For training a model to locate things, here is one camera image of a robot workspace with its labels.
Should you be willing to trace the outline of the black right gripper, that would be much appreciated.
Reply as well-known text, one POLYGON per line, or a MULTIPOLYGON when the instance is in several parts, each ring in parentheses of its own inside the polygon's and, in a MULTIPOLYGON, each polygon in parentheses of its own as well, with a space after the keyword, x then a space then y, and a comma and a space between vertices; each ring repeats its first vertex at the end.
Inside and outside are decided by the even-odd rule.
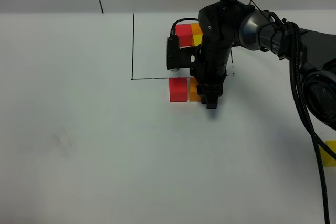
MULTIPOLYGON (((226 77, 226 67, 233 43, 227 40, 209 42, 202 40, 196 47, 195 61, 190 68, 190 74, 201 84, 218 84, 226 77)), ((197 94, 201 104, 207 109, 216 109, 219 92, 206 93, 202 85, 197 85, 197 94)))

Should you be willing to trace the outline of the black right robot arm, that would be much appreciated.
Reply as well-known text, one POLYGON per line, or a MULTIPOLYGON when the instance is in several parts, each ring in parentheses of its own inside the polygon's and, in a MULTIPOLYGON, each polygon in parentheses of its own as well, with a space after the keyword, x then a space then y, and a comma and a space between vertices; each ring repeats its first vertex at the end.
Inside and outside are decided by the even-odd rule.
POLYGON ((218 0, 202 8, 198 21, 203 35, 193 69, 197 92, 207 108, 217 107, 229 54, 240 46, 292 60, 302 104, 335 128, 335 35, 299 28, 274 12, 238 0, 218 0))

